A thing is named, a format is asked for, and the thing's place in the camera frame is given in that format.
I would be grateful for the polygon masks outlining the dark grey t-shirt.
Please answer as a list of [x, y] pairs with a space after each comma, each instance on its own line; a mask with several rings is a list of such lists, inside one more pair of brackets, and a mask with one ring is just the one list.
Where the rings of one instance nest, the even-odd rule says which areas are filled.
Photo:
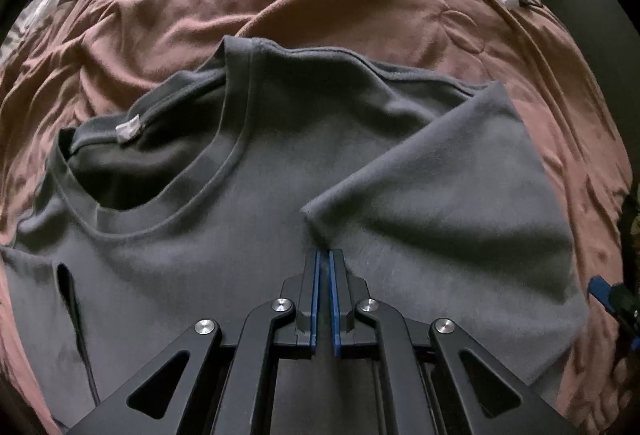
[[586, 321], [570, 226], [506, 88], [226, 37], [123, 114], [58, 133], [2, 249], [68, 429], [202, 318], [243, 319], [340, 249], [406, 317], [447, 316], [545, 400]]

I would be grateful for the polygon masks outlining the brown bed blanket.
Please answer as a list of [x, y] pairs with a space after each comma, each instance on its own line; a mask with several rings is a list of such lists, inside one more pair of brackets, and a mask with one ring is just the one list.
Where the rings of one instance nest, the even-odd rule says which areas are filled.
[[32, 205], [59, 129], [128, 108], [228, 34], [500, 78], [566, 210], [579, 279], [622, 275], [631, 166], [602, 91], [548, 8], [495, 0], [60, 0], [1, 63], [2, 239]]

